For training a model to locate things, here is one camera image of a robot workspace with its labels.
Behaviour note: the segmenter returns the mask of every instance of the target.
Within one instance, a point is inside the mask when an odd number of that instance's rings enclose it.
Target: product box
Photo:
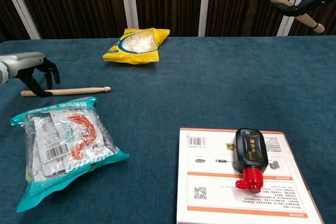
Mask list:
[[[180,129],[177,223],[324,223],[286,137],[261,131],[269,165],[264,186],[252,194],[235,187],[236,130]]]

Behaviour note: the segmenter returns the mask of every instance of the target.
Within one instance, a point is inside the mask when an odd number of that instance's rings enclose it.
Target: teal plastic package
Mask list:
[[[97,98],[85,97],[28,111],[11,119],[26,130],[26,193],[22,212],[62,190],[84,173],[129,157],[114,145],[95,110]]]

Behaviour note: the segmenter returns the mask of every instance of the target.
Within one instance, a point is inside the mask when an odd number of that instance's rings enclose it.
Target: plastic bag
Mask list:
[[[129,157],[100,122],[97,98],[87,97],[28,111],[11,119],[26,130],[26,193],[17,212],[35,207],[80,175]]]
[[[105,61],[143,64],[159,61],[157,49],[169,35],[168,29],[125,29],[124,35],[103,55]]]

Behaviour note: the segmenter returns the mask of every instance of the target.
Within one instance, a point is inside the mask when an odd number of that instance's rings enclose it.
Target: blue tablecloth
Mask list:
[[[59,68],[54,88],[98,93],[102,122],[131,157],[76,179],[17,214],[25,192],[24,130],[11,117],[78,96],[27,98],[0,87],[1,223],[176,222],[180,127],[250,127],[286,134],[326,223],[336,223],[336,36],[168,38],[160,62],[104,62],[117,39],[23,40],[0,54],[40,51]],[[40,83],[42,74],[37,74]]]

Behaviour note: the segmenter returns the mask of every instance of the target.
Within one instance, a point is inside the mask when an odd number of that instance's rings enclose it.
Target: qr code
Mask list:
[[[194,187],[194,199],[206,199],[206,187]]]

